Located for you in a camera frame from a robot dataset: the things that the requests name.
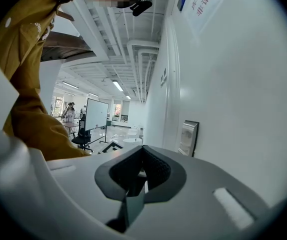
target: desk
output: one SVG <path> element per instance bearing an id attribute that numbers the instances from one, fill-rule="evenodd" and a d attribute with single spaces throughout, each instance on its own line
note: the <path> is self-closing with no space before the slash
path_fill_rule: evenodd
<path id="1" fill-rule="evenodd" d="M 71 133 L 72 133 L 72 128 L 78 127 L 79 124 L 73 123 L 73 122 L 62 122 L 62 125 L 66 128 L 68 128 L 68 137 L 69 140 L 71 141 Z"/>

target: black office chair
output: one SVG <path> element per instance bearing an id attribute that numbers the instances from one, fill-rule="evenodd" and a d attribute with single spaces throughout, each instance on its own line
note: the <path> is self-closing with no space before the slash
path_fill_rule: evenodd
<path id="1" fill-rule="evenodd" d="M 75 143 L 78 145 L 78 149 L 83 150 L 90 150 L 91 152 L 94 152 L 90 147 L 90 141 L 91 141 L 91 134 L 90 130 L 85 131 L 85 121 L 79 120 L 79 130 L 78 130 L 78 136 L 71 140 L 72 143 Z"/>

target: person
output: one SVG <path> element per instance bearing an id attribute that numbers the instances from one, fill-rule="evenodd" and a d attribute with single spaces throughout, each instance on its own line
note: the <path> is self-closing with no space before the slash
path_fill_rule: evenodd
<path id="1" fill-rule="evenodd" d="M 80 109 L 80 118 L 83 118 L 84 115 L 86 115 L 86 105 L 84 105 L 81 109 Z"/>
<path id="2" fill-rule="evenodd" d="M 0 1 L 0 70 L 19 93 L 4 132 L 41 150 L 46 161 L 88 156 L 72 145 L 63 125 L 47 114 L 39 96 L 44 43 L 60 6 L 72 0 Z"/>
<path id="3" fill-rule="evenodd" d="M 75 119 L 75 103 L 69 102 L 67 108 L 63 111 L 61 118 L 66 118 L 67 122 L 73 123 Z"/>

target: whiteboard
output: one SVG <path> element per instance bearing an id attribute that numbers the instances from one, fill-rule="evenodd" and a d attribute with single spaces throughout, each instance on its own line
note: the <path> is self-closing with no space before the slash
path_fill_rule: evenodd
<path id="1" fill-rule="evenodd" d="M 85 130 L 92 130 L 107 125 L 108 104 L 88 99 L 85 113 Z"/>

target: exposed ceiling pipe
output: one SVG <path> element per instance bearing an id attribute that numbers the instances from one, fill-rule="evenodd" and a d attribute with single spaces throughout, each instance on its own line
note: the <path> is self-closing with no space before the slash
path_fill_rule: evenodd
<path id="1" fill-rule="evenodd" d="M 144 76 L 144 102 L 147 101 L 147 87 L 148 87 L 147 79 L 148 79 L 150 68 L 152 68 L 153 62 L 156 62 L 156 61 L 154 59 L 150 59 L 149 60 L 148 65 L 147 65 L 147 69 L 145 71 L 145 76 Z"/>
<path id="2" fill-rule="evenodd" d="M 151 70 L 153 70 L 153 68 L 155 67 L 155 64 L 156 64 L 156 61 L 153 60 L 152 63 L 151 63 Z M 152 72 L 148 75 L 148 79 L 147 79 L 147 84 L 149 85 L 149 83 L 151 82 L 152 80 Z"/>
<path id="3" fill-rule="evenodd" d="M 129 54 L 129 57 L 130 57 L 130 62 L 131 62 L 133 77 L 134 77 L 134 81 L 135 81 L 135 86 L 137 88 L 137 92 L 140 93 L 139 92 L 139 86 L 138 86 L 138 80 L 137 80 L 137 74 L 136 74 L 135 57 L 134 57 L 133 46 L 159 48 L 159 43 L 151 42 L 151 41 L 143 41 L 143 40 L 130 40 L 127 43 L 127 49 L 128 49 L 128 54 Z"/>
<path id="4" fill-rule="evenodd" d="M 120 38 L 120 33 L 119 33 L 118 24 L 117 24 L 116 16 L 115 16 L 115 13 L 114 13 L 114 9 L 111 8 L 111 7 L 108 7 L 107 9 L 108 9 L 108 13 L 109 13 L 109 17 L 110 17 L 110 20 L 111 20 L 111 23 L 112 23 L 112 27 L 113 27 L 113 31 L 114 31 L 115 37 L 117 38 L 117 42 L 118 42 L 118 45 L 119 45 L 119 49 L 121 51 L 121 55 L 122 55 L 124 64 L 127 65 L 125 49 L 123 47 L 123 43 L 122 43 L 122 40 Z"/>
<path id="5" fill-rule="evenodd" d="M 140 49 L 138 50 L 138 65 L 139 65 L 139 81 L 140 81 L 140 96 L 143 101 L 143 54 L 158 54 L 156 49 Z"/>
<path id="6" fill-rule="evenodd" d="M 152 64 L 152 60 L 150 59 L 147 65 L 147 69 L 145 70 L 145 76 L 144 76 L 144 102 L 147 100 L 147 77 L 148 77 L 148 71 L 150 69 L 150 66 Z"/>
<path id="7" fill-rule="evenodd" d="M 156 4 L 157 4 L 157 0 L 153 0 L 153 15 L 152 15 L 152 25 L 151 25 L 151 38 L 150 38 L 151 40 L 153 39 L 153 33 L 154 33 Z"/>

